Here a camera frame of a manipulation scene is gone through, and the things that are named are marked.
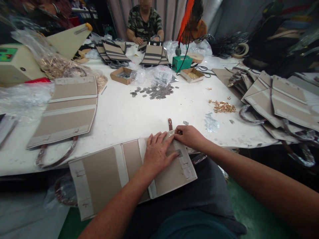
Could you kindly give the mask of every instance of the hand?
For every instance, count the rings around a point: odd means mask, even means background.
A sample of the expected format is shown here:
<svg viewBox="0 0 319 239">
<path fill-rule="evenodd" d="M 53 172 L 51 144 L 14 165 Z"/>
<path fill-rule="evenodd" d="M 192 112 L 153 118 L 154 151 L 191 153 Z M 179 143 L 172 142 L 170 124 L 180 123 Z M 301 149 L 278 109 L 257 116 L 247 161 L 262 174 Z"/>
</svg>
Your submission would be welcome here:
<svg viewBox="0 0 319 239">
<path fill-rule="evenodd" d="M 149 139 L 147 140 L 143 167 L 146 172 L 151 173 L 154 178 L 161 171 L 166 169 L 171 164 L 171 162 L 179 155 L 178 152 L 174 152 L 166 157 L 166 151 L 174 139 L 174 135 L 172 135 L 165 142 L 163 142 L 163 139 L 166 135 L 167 132 L 159 132 L 155 136 L 151 134 Z"/>
<path fill-rule="evenodd" d="M 142 45 L 144 42 L 142 38 L 137 38 L 137 37 L 134 37 L 133 41 L 134 41 L 134 43 L 136 43 L 138 45 Z"/>
<path fill-rule="evenodd" d="M 159 37 L 154 37 L 153 41 L 160 41 Z"/>
<path fill-rule="evenodd" d="M 27 12 L 32 12 L 36 7 L 31 3 L 24 3 L 23 6 L 27 10 Z"/>
<path fill-rule="evenodd" d="M 46 3 L 39 6 L 40 8 L 46 10 L 47 12 L 56 15 L 56 8 L 52 3 Z"/>
<path fill-rule="evenodd" d="M 177 126 L 174 138 L 185 144 L 187 147 L 198 151 L 200 151 L 201 148 L 209 142 L 208 139 L 206 139 L 194 126 L 191 125 Z"/>
</svg>

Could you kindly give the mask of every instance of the teal shirt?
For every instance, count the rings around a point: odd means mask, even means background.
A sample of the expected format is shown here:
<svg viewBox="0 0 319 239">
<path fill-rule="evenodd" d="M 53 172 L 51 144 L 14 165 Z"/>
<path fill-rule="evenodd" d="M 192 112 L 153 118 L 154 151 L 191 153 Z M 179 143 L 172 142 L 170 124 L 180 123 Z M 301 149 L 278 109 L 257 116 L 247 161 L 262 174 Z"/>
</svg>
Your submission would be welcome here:
<svg viewBox="0 0 319 239">
<path fill-rule="evenodd" d="M 237 239 L 217 218 L 198 209 L 179 211 L 167 218 L 151 236 L 151 239 L 163 238 Z"/>
</svg>

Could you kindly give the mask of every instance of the lap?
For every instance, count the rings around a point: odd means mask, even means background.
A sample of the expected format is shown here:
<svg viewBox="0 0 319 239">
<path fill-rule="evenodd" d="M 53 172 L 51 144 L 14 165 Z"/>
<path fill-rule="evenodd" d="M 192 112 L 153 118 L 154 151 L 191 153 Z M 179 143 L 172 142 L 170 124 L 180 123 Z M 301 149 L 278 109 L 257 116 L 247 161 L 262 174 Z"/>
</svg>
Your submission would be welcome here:
<svg viewBox="0 0 319 239">
<path fill-rule="evenodd" d="M 235 230 L 229 228 L 235 233 L 242 231 L 245 227 L 235 220 L 226 180 L 218 165 L 207 158 L 196 165 L 195 170 L 197 180 L 138 205 L 124 238 L 148 238 L 166 218 L 194 207 L 217 216 L 228 228 L 236 227 Z"/>
</svg>

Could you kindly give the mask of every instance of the camouflage shirt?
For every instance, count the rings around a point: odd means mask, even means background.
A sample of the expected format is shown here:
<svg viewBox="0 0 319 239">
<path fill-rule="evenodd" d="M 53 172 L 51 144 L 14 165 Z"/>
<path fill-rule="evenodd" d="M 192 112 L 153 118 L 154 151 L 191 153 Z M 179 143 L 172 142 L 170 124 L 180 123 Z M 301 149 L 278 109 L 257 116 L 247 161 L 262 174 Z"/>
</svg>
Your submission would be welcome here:
<svg viewBox="0 0 319 239">
<path fill-rule="evenodd" d="M 162 19 L 157 11 L 151 8 L 150 17 L 146 23 L 141 16 L 139 5 L 130 10 L 127 27 L 135 33 L 135 37 L 140 37 L 143 40 L 149 40 L 163 29 Z"/>
</svg>

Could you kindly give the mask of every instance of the green floor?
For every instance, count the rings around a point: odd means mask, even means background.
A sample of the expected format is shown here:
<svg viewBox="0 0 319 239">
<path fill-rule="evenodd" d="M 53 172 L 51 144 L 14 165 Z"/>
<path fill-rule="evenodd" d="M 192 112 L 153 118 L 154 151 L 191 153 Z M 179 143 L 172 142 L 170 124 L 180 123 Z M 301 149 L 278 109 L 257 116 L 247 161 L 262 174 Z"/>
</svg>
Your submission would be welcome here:
<svg viewBox="0 0 319 239">
<path fill-rule="evenodd" d="M 228 191 L 233 203 L 235 217 L 247 227 L 248 233 L 242 238 L 298 238 L 285 223 L 242 189 L 232 178 L 228 180 Z M 77 238 L 89 222 L 90 220 L 81 222 L 79 210 L 71 208 L 59 239 Z"/>
</svg>

